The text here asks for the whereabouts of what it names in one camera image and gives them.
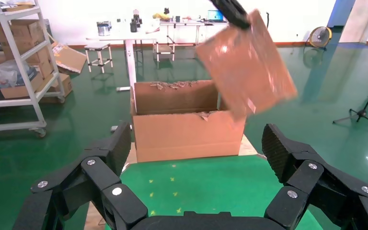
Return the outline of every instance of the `yellow fan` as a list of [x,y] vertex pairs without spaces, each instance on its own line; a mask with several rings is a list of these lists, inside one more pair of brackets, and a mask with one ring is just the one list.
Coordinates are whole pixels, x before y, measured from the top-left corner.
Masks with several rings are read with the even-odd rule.
[[332,38],[332,31],[326,27],[326,26],[320,26],[315,28],[309,38],[307,39],[307,42],[312,47],[320,48],[320,49],[326,49],[326,45],[329,43],[329,41]]

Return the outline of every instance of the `stool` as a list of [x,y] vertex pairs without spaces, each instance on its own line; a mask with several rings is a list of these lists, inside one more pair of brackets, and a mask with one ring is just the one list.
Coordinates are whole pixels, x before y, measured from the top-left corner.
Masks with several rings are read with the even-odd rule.
[[[103,63],[102,61],[102,54],[101,51],[108,48],[109,50],[109,58],[106,59],[105,63]],[[91,66],[99,66],[102,68],[102,73],[104,73],[104,66],[108,63],[111,62],[111,67],[114,67],[114,63],[112,62],[112,53],[111,53],[111,44],[104,44],[104,43],[93,43],[90,45],[86,45],[84,47],[85,49],[85,55],[87,56],[87,61],[88,61],[88,69],[91,72]],[[90,51],[96,51],[98,53],[98,59],[96,59],[93,62],[90,62],[90,58],[88,57],[88,50]]]

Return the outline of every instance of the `screw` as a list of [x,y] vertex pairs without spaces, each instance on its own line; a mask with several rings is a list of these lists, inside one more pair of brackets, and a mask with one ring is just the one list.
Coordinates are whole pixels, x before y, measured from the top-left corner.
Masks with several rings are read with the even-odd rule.
[[363,186],[363,187],[362,187],[362,190],[363,190],[363,192],[368,193],[368,187]]
[[316,164],[312,164],[312,163],[309,163],[308,166],[312,169],[317,169],[317,165]]
[[287,195],[291,198],[297,198],[298,197],[297,193],[294,192],[294,191],[291,191],[291,190],[287,192]]
[[47,181],[40,181],[38,184],[37,184],[37,187],[39,188],[43,188],[43,187],[46,187],[48,185],[48,182]]
[[87,161],[87,165],[93,165],[93,164],[95,164],[95,160],[89,160],[89,161]]
[[114,188],[113,190],[112,190],[112,194],[113,195],[119,195],[119,194],[121,194],[122,193],[122,189],[121,188]]

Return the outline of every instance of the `white metal shelf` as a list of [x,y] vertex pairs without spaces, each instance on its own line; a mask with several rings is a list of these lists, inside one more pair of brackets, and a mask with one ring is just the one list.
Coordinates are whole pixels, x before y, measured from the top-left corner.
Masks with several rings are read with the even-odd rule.
[[33,8],[25,9],[25,10],[21,10],[21,11],[0,12],[0,15],[4,16],[8,21],[10,21],[10,20],[13,20],[13,19],[30,16],[30,15],[33,15],[33,14],[36,14],[36,13],[39,13],[39,12],[40,12],[40,7],[35,6]]
[[[44,22],[44,19],[41,13],[41,9],[39,7],[39,3],[37,0],[34,0],[34,1],[35,1],[36,6],[30,9],[26,9],[26,10],[15,11],[15,12],[2,12],[2,9],[0,8],[0,23],[2,25],[3,31],[6,35],[6,39],[8,40],[8,44],[12,50],[14,59],[18,65],[19,72],[22,75],[24,85],[30,97],[27,99],[0,100],[0,107],[32,105],[36,112],[38,121],[2,124],[0,125],[0,131],[12,130],[12,129],[30,129],[30,130],[36,131],[39,134],[39,136],[43,137],[46,134],[46,131],[43,129],[46,126],[46,122],[44,120],[42,111],[40,109],[39,101],[45,96],[64,98],[64,88],[63,88],[61,79],[59,77],[58,67],[56,65],[56,60],[53,54],[53,50],[51,48],[50,40],[49,40],[47,29],[46,29],[46,24]],[[22,17],[29,16],[29,15],[33,15],[33,14],[37,14],[39,17],[39,23],[43,29],[45,40],[44,42],[38,44],[37,46],[33,47],[29,51],[20,55],[19,50],[16,47],[16,43],[13,38],[8,21],[17,19],[17,18],[22,18]],[[46,82],[46,85],[43,86],[43,88],[40,91],[35,92],[30,83],[29,77],[24,69],[23,62],[26,59],[28,59],[31,55],[35,54],[37,51],[45,47],[48,48],[49,50],[50,59],[51,59],[51,63],[54,68],[54,72],[52,73],[53,75],[52,78],[48,82]],[[55,80],[57,80],[59,84],[60,91],[59,92],[47,92]]]

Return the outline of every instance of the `tripod stand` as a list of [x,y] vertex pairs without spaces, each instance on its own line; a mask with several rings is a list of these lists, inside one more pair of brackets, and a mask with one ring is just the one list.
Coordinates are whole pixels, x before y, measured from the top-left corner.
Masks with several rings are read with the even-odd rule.
[[367,112],[366,112],[366,108],[367,108],[367,107],[368,107],[368,101],[366,102],[365,107],[364,107],[362,110],[359,110],[358,112],[356,112],[356,111],[355,111],[355,110],[353,110],[353,109],[349,109],[349,114],[350,114],[350,116],[345,117],[345,118],[341,118],[341,119],[338,119],[338,120],[334,120],[334,121],[332,122],[332,124],[335,124],[335,123],[337,123],[337,122],[339,122],[339,121],[343,121],[343,120],[350,119],[350,118],[355,117],[355,116],[358,116],[358,118],[357,118],[356,122],[359,122],[359,120],[360,120],[362,117],[363,117],[364,119],[368,120]]

